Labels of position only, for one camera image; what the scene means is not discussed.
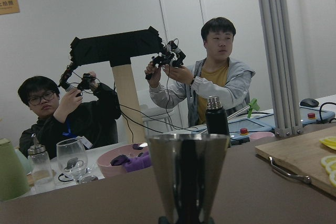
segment orange sign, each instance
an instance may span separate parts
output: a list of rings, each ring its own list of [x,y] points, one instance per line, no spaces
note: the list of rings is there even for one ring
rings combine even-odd
[[[0,0],[0,15],[19,12],[19,3],[17,0]]]

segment hair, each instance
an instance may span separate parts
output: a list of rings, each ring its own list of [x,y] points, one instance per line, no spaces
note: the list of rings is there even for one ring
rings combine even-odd
[[[236,34],[236,28],[233,23],[224,17],[212,18],[204,24],[201,29],[201,36],[203,41],[206,41],[206,37],[210,31],[222,31],[224,33],[230,31],[233,34],[233,37]]]
[[[34,76],[25,80],[22,85],[17,90],[18,95],[21,98],[21,101],[29,106],[28,96],[32,92],[38,92],[40,90],[50,90],[59,95],[59,89],[56,83],[44,76]]]

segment blue lanyard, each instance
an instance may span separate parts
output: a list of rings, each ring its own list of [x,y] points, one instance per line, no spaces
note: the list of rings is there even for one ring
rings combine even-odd
[[[69,122],[69,120],[66,119],[65,122],[67,123],[67,126],[68,126],[68,132],[63,132],[62,135],[63,135],[63,136],[66,136],[66,137],[68,137],[68,138],[74,138],[74,137],[77,137],[76,135],[74,135],[74,134],[71,133],[70,122]]]

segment brown table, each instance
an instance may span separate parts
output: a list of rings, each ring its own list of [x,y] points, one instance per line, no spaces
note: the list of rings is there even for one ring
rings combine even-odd
[[[309,125],[305,133],[326,125]],[[222,223],[335,223],[336,198],[272,171],[254,146],[228,149],[212,208]],[[0,202],[0,223],[157,223],[164,215],[153,169]]]

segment black bottle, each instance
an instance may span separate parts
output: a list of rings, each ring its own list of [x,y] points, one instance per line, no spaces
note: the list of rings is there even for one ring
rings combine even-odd
[[[219,97],[208,97],[205,111],[208,134],[224,134],[230,136],[226,111],[221,105]]]

